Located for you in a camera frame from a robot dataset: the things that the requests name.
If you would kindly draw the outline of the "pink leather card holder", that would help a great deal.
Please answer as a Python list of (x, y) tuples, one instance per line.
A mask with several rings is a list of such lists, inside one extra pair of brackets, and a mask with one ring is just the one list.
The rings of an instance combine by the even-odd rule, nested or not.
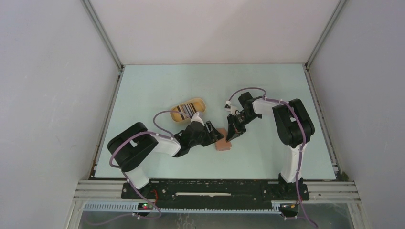
[(227, 137), (227, 130), (225, 128), (218, 128), (218, 131), (224, 136), (224, 138), (215, 142), (215, 149), (217, 151), (227, 151), (230, 150), (232, 147), (231, 142), (226, 141)]

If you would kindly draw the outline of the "beige oval card tray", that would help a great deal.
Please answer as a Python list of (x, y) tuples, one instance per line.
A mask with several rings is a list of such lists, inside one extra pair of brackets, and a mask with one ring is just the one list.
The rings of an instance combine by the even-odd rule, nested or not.
[(204, 113), (206, 111), (206, 104), (202, 98), (193, 98), (186, 102), (175, 105), (171, 109), (173, 111), (187, 114), (186, 116), (180, 113), (171, 113), (172, 121), (179, 124), (188, 121), (196, 112)]

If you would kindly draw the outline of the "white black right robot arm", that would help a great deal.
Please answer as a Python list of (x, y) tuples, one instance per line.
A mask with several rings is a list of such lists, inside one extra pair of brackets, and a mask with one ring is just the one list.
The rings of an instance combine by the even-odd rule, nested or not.
[(284, 181), (278, 185), (278, 194), (283, 199), (291, 199), (297, 193), (298, 181), (302, 178), (301, 167), (306, 144), (315, 133), (314, 124), (300, 99), (288, 102), (271, 99), (266, 95), (254, 98), (246, 89), (240, 90), (238, 100), (242, 106), (239, 111), (232, 105), (231, 100), (225, 102), (228, 130), (226, 141), (241, 136), (246, 132), (246, 125), (256, 118), (264, 115), (273, 115), (278, 137), (289, 147), (285, 163), (281, 169), (280, 177)]

